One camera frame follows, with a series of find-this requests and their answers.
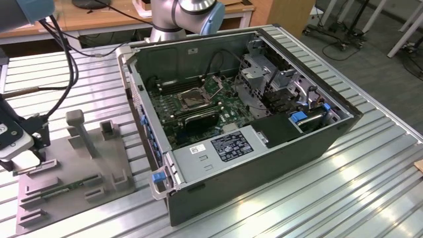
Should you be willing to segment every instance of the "warning label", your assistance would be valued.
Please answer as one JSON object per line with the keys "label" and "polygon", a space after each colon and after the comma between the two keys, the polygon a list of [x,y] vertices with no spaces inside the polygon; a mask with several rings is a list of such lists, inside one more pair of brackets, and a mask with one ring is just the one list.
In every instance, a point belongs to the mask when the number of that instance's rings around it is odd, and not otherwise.
{"label": "warning label", "polygon": [[253,151],[240,131],[212,140],[211,143],[224,162],[228,162]]}

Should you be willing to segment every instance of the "wooden desk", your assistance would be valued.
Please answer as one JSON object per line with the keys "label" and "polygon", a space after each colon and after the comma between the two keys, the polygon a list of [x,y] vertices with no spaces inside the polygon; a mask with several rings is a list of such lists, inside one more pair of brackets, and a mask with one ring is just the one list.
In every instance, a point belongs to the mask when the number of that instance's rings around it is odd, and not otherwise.
{"label": "wooden desk", "polygon": [[[112,0],[112,6],[128,15],[140,18],[132,4],[132,0]],[[63,12],[59,17],[59,21],[63,23],[61,28],[69,35],[75,37],[151,27],[151,25],[125,17],[120,13],[107,8],[88,13],[88,10],[73,6],[71,0],[57,0],[56,8]],[[228,5],[225,7],[224,18],[241,18],[239,27],[248,27],[253,10],[255,7],[252,5],[244,5],[241,3]],[[148,22],[152,20],[151,17],[141,19]],[[1,33],[0,45],[51,39],[52,37],[45,34],[45,32],[39,31],[40,29],[41,26],[39,26],[37,23],[35,27],[17,29],[8,33]],[[68,41],[76,49],[81,49],[80,42],[76,39],[68,38]]]}

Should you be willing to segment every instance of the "white table leg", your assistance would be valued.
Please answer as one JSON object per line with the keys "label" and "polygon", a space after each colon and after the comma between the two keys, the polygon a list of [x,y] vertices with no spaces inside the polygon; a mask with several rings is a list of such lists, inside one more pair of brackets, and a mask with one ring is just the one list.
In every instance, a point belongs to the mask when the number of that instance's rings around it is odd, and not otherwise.
{"label": "white table leg", "polygon": [[372,15],[369,17],[369,20],[368,20],[368,22],[367,22],[367,24],[365,24],[365,26],[363,28],[363,33],[367,33],[367,31],[369,30],[369,28],[371,28],[371,26],[372,26],[372,24],[373,24],[373,22],[375,22],[375,20],[376,20],[376,18],[379,16],[380,12],[381,12],[381,9],[384,7],[385,2],[387,2],[387,0],[381,0],[380,1],[379,5],[377,5],[377,8],[376,8],[375,12],[372,13]]}
{"label": "white table leg", "polygon": [[411,37],[412,33],[416,31],[416,28],[420,26],[422,22],[423,22],[423,13],[420,14],[419,18],[416,19],[416,21],[411,25],[408,31],[404,33],[403,37],[400,38],[399,42],[396,43],[396,45],[393,46],[391,52],[388,53],[388,57],[389,58],[393,57],[393,55],[396,54],[397,50],[403,47],[404,43],[407,42],[407,40]]}
{"label": "white table leg", "polygon": [[[77,31],[69,31],[69,32],[67,32],[67,34],[69,34],[71,36],[73,36],[73,37],[76,37],[76,38],[79,37],[79,32],[77,32]],[[67,39],[68,39],[69,45],[71,45],[75,49],[81,50],[81,46],[80,46],[79,40],[77,40],[77,39],[73,39],[72,37],[68,37],[68,36],[67,36]]]}
{"label": "white table leg", "polygon": [[243,17],[240,19],[239,28],[249,27],[251,15],[252,15],[251,11],[244,12]]}
{"label": "white table leg", "polygon": [[336,1],[337,1],[337,0],[331,0],[331,2],[329,2],[328,8],[325,9],[324,14],[323,14],[323,17],[321,17],[321,25],[325,24],[325,21],[327,21],[328,18],[329,18],[329,15],[331,15],[331,12],[332,12],[332,10],[333,10],[333,6],[335,6]]}
{"label": "white table leg", "polygon": [[343,22],[344,21],[344,18],[347,16],[348,12],[349,12],[349,9],[351,9],[353,1],[355,0],[348,0],[347,5],[345,5],[345,7],[343,9],[343,12],[341,12],[341,14],[340,14],[340,16],[339,16],[339,18],[336,20],[337,22]]}
{"label": "white table leg", "polygon": [[414,11],[414,13],[411,14],[411,16],[408,17],[403,27],[399,29],[400,32],[404,32],[404,30],[407,29],[407,27],[410,26],[411,22],[415,21],[418,15],[420,14],[422,12],[422,9],[423,9],[423,1],[422,3],[419,4],[416,10]]}

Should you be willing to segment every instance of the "metal slotted table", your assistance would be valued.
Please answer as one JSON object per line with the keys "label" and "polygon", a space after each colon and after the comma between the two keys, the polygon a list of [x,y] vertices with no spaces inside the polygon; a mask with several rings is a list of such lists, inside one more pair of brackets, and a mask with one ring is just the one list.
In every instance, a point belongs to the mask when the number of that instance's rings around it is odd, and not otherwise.
{"label": "metal slotted table", "polygon": [[[149,167],[136,132],[116,57],[75,53],[80,81],[51,119],[52,139],[65,136],[65,111],[85,111],[85,126],[112,119],[121,127],[137,190],[29,233],[27,237],[420,237],[423,182],[414,161],[422,136],[279,27],[263,27],[364,113],[324,155],[177,227],[151,196]],[[109,48],[89,49],[103,53]],[[64,84],[63,53],[12,59],[1,70],[5,91]],[[21,116],[47,111],[61,92],[11,100]],[[0,238],[15,237],[17,180],[0,173]]]}

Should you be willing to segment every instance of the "gray fixture plate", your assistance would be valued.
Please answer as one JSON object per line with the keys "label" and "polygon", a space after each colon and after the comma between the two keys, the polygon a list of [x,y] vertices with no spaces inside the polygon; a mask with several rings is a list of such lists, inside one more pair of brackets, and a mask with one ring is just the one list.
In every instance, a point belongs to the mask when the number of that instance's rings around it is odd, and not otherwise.
{"label": "gray fixture plate", "polygon": [[[45,164],[47,169],[21,175],[19,178],[17,234],[31,232],[135,191],[124,142],[116,125],[115,132],[117,135],[104,140],[100,128],[88,131],[100,154],[95,159],[91,158],[79,137],[68,136],[52,141],[52,145],[45,150],[47,162],[56,159],[57,165],[53,166],[55,162],[49,162]],[[79,145],[76,149],[72,148],[68,139],[72,140],[73,145]],[[36,196],[37,193],[32,192],[43,186],[47,189],[41,192],[45,192],[95,176],[95,179],[76,189],[45,199],[35,199],[32,204],[28,204],[28,201],[23,202],[23,199]]]}

